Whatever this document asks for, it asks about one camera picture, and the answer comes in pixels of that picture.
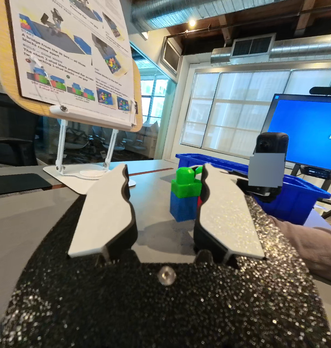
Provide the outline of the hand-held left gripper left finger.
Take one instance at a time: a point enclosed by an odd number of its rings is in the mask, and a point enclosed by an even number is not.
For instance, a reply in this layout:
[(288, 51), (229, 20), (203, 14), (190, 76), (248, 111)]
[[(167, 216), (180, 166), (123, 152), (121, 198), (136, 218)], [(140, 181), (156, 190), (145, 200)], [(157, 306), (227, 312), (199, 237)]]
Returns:
[(128, 183), (128, 166), (122, 163), (88, 190), (68, 250), (70, 258), (101, 255), (113, 262), (132, 248), (138, 229)]

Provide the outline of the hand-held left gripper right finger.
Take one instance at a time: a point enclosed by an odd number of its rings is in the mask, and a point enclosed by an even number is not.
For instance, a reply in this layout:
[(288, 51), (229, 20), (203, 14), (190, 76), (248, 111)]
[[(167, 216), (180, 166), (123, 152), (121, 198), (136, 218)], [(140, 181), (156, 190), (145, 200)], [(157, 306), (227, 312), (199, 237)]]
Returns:
[(218, 263), (233, 256), (263, 260), (265, 254), (256, 232), (238, 177), (212, 164), (202, 167), (201, 205), (194, 224), (197, 251), (208, 250)]

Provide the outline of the blue mega block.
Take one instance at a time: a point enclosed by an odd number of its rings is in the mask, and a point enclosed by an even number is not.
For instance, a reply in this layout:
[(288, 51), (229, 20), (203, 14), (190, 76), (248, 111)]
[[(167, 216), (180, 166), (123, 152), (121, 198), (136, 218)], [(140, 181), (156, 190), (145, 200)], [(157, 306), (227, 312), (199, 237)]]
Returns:
[(195, 220), (197, 217), (198, 198), (197, 196), (178, 198), (176, 194), (171, 191), (170, 196), (170, 213), (177, 222), (184, 222)]

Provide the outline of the green mega block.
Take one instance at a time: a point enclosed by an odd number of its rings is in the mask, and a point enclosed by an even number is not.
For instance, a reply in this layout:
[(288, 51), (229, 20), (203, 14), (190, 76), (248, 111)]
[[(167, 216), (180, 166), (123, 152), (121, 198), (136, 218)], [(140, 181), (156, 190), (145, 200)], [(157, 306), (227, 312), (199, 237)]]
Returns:
[(201, 194), (202, 182), (196, 178), (202, 173), (202, 166), (180, 167), (176, 171), (176, 178), (171, 181), (171, 192), (177, 198), (198, 197)]

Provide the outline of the blue plastic bin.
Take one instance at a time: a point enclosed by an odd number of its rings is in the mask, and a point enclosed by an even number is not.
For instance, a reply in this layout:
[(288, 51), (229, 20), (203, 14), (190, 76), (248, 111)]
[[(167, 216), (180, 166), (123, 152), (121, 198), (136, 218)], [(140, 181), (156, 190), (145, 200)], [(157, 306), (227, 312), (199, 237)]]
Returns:
[[(191, 167), (210, 163), (226, 171), (237, 171), (247, 175), (248, 165), (203, 154), (176, 154), (178, 167)], [(331, 193), (295, 176), (284, 175), (281, 193), (272, 202), (263, 202), (254, 195), (266, 214), (303, 225), (319, 199), (331, 198)]]

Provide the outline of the person's right forearm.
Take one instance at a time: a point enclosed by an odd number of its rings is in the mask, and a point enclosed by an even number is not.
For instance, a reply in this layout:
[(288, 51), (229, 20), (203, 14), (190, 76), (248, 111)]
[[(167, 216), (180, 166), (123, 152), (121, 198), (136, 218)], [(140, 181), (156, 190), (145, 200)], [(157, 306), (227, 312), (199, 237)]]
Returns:
[(295, 225), (270, 215), (269, 218), (297, 250), (309, 271), (331, 281), (331, 229)]

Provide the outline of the blue display screen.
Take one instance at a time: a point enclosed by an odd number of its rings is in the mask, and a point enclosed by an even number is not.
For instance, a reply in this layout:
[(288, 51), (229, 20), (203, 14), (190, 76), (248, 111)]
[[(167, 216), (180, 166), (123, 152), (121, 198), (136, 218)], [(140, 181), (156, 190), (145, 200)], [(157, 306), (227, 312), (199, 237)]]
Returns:
[(331, 171), (331, 96), (274, 94), (261, 132), (289, 136), (287, 162)]

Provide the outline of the black display stand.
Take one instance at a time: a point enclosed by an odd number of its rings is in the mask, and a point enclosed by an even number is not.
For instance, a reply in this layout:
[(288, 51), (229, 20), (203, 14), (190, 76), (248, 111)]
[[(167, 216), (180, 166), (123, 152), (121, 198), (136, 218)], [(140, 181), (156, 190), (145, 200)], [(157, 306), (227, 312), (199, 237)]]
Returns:
[[(323, 179), (324, 182), (321, 186), (321, 189), (329, 192), (328, 190), (331, 186), (331, 171), (330, 170), (317, 168), (317, 167), (311, 167), (311, 166), (305, 166), (305, 165), (296, 163), (291, 171), (291, 176), (297, 177), (300, 175), (307, 175), (307, 176), (315, 177), (318, 179)], [(330, 199), (320, 198), (318, 201), (331, 205)], [(329, 217), (331, 217), (331, 209), (328, 212), (324, 212), (322, 214), (322, 218), (324, 218), (325, 220)]]

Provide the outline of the large grid window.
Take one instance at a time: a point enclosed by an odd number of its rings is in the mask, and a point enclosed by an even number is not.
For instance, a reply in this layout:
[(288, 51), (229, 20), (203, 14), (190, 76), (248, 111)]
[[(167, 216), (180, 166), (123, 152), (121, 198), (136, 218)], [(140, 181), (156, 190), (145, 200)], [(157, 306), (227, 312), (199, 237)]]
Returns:
[(197, 72), (180, 144), (247, 158), (274, 94), (309, 95), (331, 87), (331, 68)]

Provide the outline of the cardboard box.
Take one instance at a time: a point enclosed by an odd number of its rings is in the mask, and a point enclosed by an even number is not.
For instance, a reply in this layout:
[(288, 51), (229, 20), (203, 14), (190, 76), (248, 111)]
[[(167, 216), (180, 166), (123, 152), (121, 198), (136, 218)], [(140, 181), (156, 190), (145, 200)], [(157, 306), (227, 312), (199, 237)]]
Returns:
[(153, 123), (149, 123), (146, 131), (146, 137), (148, 141), (148, 157), (149, 158), (154, 158), (155, 156), (155, 150), (156, 150), (156, 145), (157, 145), (157, 140), (158, 140), (158, 135), (159, 135), (159, 123), (158, 121), (154, 121)]

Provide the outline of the metal air vent grille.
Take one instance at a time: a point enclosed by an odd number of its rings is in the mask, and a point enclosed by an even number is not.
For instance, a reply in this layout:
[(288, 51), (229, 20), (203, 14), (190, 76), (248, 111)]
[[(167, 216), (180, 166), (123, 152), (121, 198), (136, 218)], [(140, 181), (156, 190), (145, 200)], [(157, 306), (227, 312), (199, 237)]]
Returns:
[(276, 33), (235, 39), (230, 59), (269, 55), (275, 42)]

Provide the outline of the black office chair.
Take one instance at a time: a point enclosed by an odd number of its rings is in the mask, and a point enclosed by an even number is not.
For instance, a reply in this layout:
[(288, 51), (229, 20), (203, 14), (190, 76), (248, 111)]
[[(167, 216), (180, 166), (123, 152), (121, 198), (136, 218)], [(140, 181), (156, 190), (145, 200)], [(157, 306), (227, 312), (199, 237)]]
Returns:
[(0, 93), (0, 166), (37, 166), (35, 136), (39, 116)]

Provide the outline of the instruction board stand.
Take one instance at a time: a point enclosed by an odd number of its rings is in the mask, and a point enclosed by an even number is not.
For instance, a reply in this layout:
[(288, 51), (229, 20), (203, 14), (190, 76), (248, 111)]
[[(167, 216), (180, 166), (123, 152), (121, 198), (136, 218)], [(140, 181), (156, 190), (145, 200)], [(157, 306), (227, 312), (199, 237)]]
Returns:
[[(109, 172), (118, 130), (143, 123), (140, 73), (119, 1), (0, 1), (0, 83), (19, 111), (61, 122), (43, 171), (78, 194)], [(112, 128), (104, 163), (63, 164), (68, 122)]]

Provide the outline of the silver ventilation duct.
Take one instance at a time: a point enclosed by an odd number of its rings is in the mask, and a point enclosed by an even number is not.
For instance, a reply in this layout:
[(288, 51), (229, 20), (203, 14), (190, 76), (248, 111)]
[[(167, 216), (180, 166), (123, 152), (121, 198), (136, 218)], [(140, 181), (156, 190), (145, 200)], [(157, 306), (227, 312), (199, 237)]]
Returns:
[(133, 1), (131, 22), (141, 31), (152, 31), (222, 15), (231, 6), (231, 1)]
[(231, 48), (217, 48), (211, 53), (213, 67), (224, 65), (295, 62), (331, 59), (331, 35), (275, 41), (269, 54), (231, 58)]

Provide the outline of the framed wall vent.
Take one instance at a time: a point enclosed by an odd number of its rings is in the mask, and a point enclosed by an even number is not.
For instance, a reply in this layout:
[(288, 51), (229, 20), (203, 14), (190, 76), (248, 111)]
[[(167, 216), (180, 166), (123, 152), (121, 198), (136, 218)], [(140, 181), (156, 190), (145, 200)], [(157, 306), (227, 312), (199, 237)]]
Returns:
[(180, 65), (181, 55), (166, 38), (163, 45), (161, 61), (174, 74), (177, 75)]

